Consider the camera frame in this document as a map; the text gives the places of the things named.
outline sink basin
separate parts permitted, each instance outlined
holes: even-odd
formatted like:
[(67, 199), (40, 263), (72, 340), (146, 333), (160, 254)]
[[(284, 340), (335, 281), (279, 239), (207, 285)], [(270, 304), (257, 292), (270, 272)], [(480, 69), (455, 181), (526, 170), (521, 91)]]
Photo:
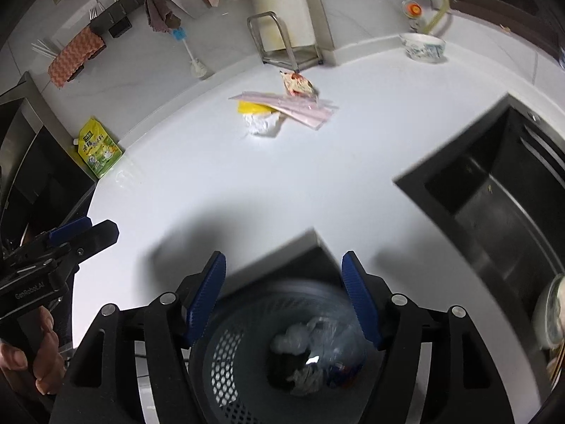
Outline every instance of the sink basin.
[(396, 183), (487, 285), (544, 398), (531, 318), (544, 287), (565, 272), (565, 142), (508, 96)]

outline brown cloth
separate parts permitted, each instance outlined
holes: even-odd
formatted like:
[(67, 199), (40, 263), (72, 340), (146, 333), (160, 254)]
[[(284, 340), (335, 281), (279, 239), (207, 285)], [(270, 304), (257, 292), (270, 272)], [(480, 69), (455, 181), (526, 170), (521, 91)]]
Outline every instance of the brown cloth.
[(90, 26), (87, 25), (49, 65), (47, 71), (51, 82), (57, 87), (63, 87), (65, 82), (87, 59), (104, 47), (104, 40), (92, 33)]
[(167, 0), (145, 0), (145, 13), (153, 31), (169, 33), (180, 27), (180, 19), (167, 6)]

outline white countertop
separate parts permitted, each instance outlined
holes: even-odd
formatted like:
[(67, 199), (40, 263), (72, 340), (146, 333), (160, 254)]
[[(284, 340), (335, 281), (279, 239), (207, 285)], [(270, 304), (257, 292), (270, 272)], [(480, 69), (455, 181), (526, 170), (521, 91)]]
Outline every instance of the white countertop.
[(527, 422), (539, 397), (510, 325), (455, 247), (393, 184), (508, 89), (456, 56), (426, 65), (400, 49), (305, 75), (340, 107), (320, 130), (286, 120), (276, 138), (246, 136), (227, 98), (283, 92), (278, 69), (259, 66), (174, 113), (101, 179), (89, 216), (116, 222), (120, 238), (76, 275), (75, 345), (104, 304), (146, 305), (200, 271), (214, 250), (230, 276), (314, 229), (337, 261), (354, 250), (367, 272), (418, 305), (465, 307), (516, 423)]

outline pink plastic wrapper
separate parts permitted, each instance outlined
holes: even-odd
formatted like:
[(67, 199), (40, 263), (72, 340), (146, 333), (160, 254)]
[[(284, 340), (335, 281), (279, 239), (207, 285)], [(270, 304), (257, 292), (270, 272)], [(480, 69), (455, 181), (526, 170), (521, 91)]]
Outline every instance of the pink plastic wrapper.
[(328, 100), (272, 93), (244, 92), (230, 99), (267, 105), (312, 129), (320, 128), (337, 109)]

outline silver screw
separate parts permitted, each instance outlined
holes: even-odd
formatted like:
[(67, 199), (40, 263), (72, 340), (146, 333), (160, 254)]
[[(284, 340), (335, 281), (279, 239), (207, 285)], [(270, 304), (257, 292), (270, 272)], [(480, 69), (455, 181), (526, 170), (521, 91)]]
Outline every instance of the silver screw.
[(397, 306), (404, 306), (406, 303), (408, 303), (408, 298), (406, 298), (404, 295), (401, 295), (400, 293), (393, 295), (391, 300)]
[(176, 295), (174, 293), (163, 293), (159, 298), (159, 302), (162, 305), (169, 305), (171, 303), (174, 303), (174, 300), (176, 300)]
[(115, 310), (116, 310), (116, 306), (114, 306), (112, 303), (109, 303), (104, 305), (100, 310), (100, 312), (102, 313), (103, 316), (110, 316), (111, 314), (114, 314)]
[(465, 311), (461, 306), (453, 306), (451, 308), (451, 312), (455, 317), (459, 317), (460, 319), (467, 315), (467, 311)]

